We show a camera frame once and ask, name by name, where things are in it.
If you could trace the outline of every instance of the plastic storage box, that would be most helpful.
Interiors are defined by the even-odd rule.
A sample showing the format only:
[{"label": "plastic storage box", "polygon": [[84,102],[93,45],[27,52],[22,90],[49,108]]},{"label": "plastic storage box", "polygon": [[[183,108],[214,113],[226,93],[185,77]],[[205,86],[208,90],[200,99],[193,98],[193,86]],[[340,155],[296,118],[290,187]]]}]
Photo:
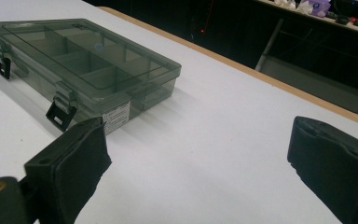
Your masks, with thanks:
[{"label": "plastic storage box", "polygon": [[47,117],[103,117],[111,133],[172,95],[181,65],[87,20],[0,22],[0,74],[52,102]]}]

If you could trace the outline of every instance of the white table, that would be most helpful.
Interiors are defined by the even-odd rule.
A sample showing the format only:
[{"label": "white table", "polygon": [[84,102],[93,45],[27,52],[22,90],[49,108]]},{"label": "white table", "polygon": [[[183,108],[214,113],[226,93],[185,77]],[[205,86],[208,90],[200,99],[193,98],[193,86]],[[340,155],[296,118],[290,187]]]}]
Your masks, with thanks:
[{"label": "white table", "polygon": [[[76,223],[339,223],[287,161],[290,133],[298,115],[357,138],[358,122],[79,0],[0,0],[0,21],[67,18],[183,66],[171,98],[107,136],[113,163]],[[0,176],[23,178],[23,164],[61,134],[48,107],[0,77]]]}]

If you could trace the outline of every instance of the label sticker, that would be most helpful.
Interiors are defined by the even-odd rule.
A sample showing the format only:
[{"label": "label sticker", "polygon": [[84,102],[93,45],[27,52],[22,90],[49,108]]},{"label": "label sticker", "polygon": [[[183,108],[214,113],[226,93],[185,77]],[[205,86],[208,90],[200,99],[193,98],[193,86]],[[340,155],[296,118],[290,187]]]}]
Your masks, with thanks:
[{"label": "label sticker", "polygon": [[130,119],[130,101],[118,105],[103,114],[103,121],[106,122],[104,130],[105,134],[109,134]]}]

